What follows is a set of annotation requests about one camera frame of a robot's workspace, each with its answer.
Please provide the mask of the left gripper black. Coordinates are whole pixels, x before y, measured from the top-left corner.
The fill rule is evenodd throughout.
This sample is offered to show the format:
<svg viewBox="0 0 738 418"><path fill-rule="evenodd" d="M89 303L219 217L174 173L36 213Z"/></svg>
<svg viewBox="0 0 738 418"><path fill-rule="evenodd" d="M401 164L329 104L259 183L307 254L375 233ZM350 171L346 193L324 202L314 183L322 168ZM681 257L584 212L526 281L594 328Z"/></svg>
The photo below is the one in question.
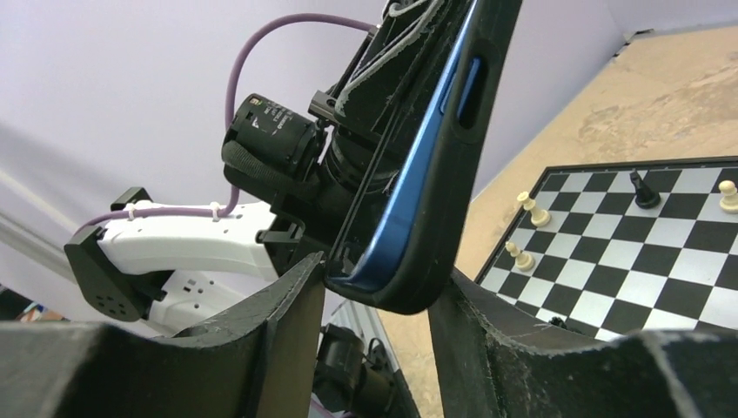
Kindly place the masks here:
<svg viewBox="0 0 738 418"><path fill-rule="evenodd" d="M384 188L399 169L459 35L469 1L391 1L381 25L369 30L339 81L317 91L308 111L333 128L319 168L323 183L355 191L377 146L389 164L373 184Z"/></svg>

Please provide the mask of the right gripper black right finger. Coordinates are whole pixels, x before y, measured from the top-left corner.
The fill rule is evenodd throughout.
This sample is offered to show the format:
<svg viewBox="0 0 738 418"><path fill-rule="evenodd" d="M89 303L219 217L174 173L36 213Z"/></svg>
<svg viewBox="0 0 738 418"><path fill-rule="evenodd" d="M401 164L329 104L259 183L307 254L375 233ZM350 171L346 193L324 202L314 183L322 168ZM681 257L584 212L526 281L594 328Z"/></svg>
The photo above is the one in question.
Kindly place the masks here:
<svg viewBox="0 0 738 418"><path fill-rule="evenodd" d="M448 417L734 417L737 335L641 331L602 342L453 271L428 312Z"/></svg>

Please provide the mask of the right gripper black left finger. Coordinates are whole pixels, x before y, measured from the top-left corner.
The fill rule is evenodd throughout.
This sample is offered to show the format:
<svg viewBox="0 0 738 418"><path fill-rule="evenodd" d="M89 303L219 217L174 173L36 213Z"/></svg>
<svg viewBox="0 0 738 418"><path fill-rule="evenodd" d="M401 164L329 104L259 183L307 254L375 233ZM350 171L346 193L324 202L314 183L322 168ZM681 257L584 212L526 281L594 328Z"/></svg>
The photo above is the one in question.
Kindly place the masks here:
<svg viewBox="0 0 738 418"><path fill-rule="evenodd" d="M305 417L322 253L176 338L103 323L4 322L4 417Z"/></svg>

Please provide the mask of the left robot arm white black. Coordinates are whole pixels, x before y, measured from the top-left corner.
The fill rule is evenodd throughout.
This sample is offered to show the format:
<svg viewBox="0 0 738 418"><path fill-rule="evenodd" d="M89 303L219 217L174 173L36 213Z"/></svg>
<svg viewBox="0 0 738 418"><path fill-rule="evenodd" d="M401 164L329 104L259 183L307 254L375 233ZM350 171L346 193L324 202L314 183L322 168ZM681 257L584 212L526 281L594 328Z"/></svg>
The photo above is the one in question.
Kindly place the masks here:
<svg viewBox="0 0 738 418"><path fill-rule="evenodd" d="M449 281L520 2L391 1L380 25L316 13L268 23L239 53L221 146L225 205L155 203L141 187L64 246L85 300L171 332L115 417L406 417L382 353L321 326L326 291L416 314ZM266 34L328 23L366 38L306 115L258 94L243 64Z"/></svg>

